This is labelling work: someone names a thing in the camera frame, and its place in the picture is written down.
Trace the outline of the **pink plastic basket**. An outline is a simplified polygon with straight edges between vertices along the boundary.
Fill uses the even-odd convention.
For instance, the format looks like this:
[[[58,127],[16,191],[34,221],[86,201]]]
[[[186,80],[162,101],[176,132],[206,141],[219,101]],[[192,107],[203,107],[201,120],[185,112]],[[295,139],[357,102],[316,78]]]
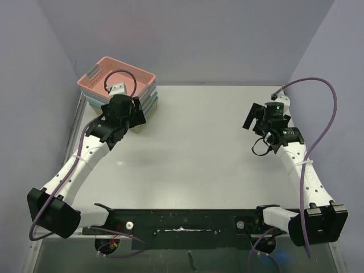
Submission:
[[[118,72],[108,78],[108,86],[122,82],[126,86],[127,94],[130,95],[134,85],[137,85],[135,95],[142,96],[155,85],[155,75],[153,73],[107,56],[99,60],[88,73],[78,80],[77,84],[86,96],[100,101],[107,101],[109,95],[104,89],[105,78],[110,72],[119,69],[129,71],[135,79],[125,72]]]

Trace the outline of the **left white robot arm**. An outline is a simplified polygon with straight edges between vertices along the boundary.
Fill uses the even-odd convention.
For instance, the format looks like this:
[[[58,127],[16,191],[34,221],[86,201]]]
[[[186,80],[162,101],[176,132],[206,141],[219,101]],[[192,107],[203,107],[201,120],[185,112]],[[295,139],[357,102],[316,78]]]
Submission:
[[[129,129],[146,122],[139,97],[124,94],[112,96],[102,106],[102,114],[86,124],[82,130],[78,149],[62,169],[42,189],[32,188],[27,195],[32,224],[29,239],[36,237],[40,226],[48,235],[70,237],[78,228],[96,226],[104,234],[115,229],[116,220],[107,209],[94,205],[73,208],[78,190],[95,166],[123,139]]]

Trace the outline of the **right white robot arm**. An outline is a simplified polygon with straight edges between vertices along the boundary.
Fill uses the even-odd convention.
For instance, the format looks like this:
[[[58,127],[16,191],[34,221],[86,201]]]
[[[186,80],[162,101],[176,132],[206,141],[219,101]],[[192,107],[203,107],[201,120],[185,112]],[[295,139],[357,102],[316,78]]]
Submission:
[[[306,158],[300,130],[288,125],[287,106],[282,102],[253,104],[243,128],[252,129],[283,163],[299,194],[299,212],[269,206],[253,218],[261,233],[275,227],[289,234],[296,246],[335,242],[348,218],[344,205],[337,204],[320,181],[313,162]]]

